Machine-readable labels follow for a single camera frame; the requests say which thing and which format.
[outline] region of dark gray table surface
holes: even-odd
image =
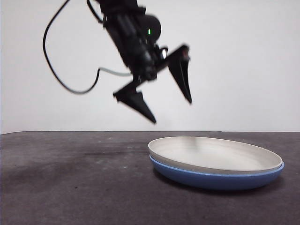
[[[188,187],[153,169],[148,142],[215,137],[279,154],[285,168],[253,190]],[[2,225],[298,225],[299,132],[19,132],[1,135]]]

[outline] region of white wall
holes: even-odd
[[[63,81],[83,90],[99,66],[127,72],[85,0],[72,0],[47,39]],[[158,43],[190,45],[193,104],[169,71],[141,86],[156,116],[117,103],[130,81],[102,73],[89,94],[54,79],[42,37],[63,0],[1,1],[1,132],[40,130],[300,131],[299,0],[140,0],[160,19]]]

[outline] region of robotic arm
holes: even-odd
[[[103,27],[108,31],[114,44],[118,48],[124,64],[130,69],[133,75],[132,82],[113,94],[117,101],[125,103],[153,123],[156,123],[155,117],[144,102],[143,94],[137,92],[136,88],[145,81],[155,80],[157,73],[168,66],[186,100],[192,103],[188,85],[189,47],[182,45],[176,51],[165,57],[163,53],[166,54],[168,48],[159,48],[156,44],[161,33],[159,20],[152,15],[147,15],[146,9],[139,7],[136,0],[96,1],[100,4],[103,19],[98,17],[90,4],[90,0],[87,0],[88,6],[98,22],[102,23]],[[47,56],[46,59],[53,71]]]

